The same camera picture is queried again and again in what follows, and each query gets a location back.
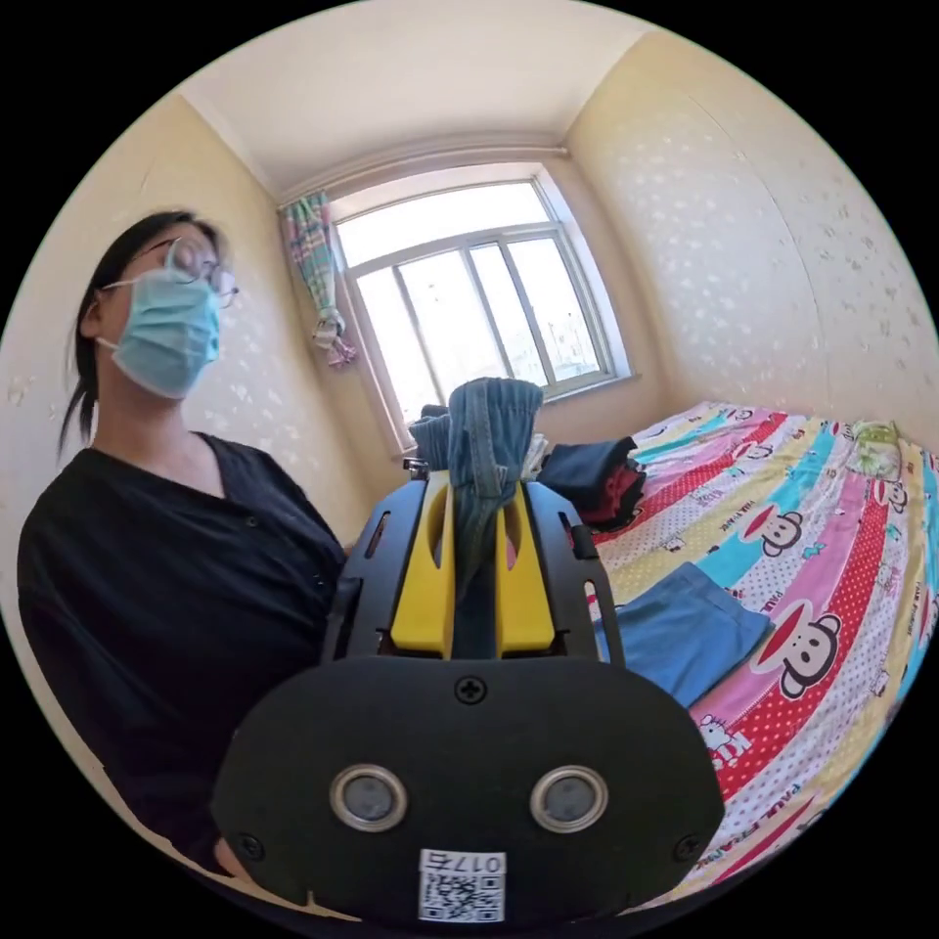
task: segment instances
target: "black shirt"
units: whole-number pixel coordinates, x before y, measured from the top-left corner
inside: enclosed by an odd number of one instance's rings
[[[81,451],[20,538],[20,612],[60,706],[139,821],[221,872],[233,733],[315,665],[342,548],[266,453],[207,435],[225,499]]]

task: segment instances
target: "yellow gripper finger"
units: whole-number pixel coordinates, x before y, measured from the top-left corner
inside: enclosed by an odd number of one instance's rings
[[[509,569],[509,542],[515,561]],[[522,484],[496,519],[496,655],[544,651],[555,639]]]
[[[456,595],[450,473],[432,472],[421,506],[391,641],[402,651],[449,658]]]

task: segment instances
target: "blue surgical mask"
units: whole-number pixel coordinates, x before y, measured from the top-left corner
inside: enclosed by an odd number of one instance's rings
[[[182,399],[218,358],[219,298],[211,284],[172,267],[147,271],[131,284],[130,314],[113,362],[128,378],[162,398]]]

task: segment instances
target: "bedsheet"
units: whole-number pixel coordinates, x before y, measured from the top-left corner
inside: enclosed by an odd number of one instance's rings
[[[846,467],[849,426],[725,402],[633,436],[639,511],[596,538],[615,601],[691,561],[775,627],[692,708],[727,813],[650,907],[783,848],[876,746],[939,616],[939,459],[901,440],[900,481],[883,483]]]

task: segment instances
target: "curtain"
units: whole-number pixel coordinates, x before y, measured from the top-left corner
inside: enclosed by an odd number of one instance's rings
[[[316,305],[311,338],[326,352],[327,364],[338,369],[356,358],[355,346],[342,338],[345,322],[335,307],[335,255],[330,204],[325,193],[304,196],[283,210],[287,249]]]

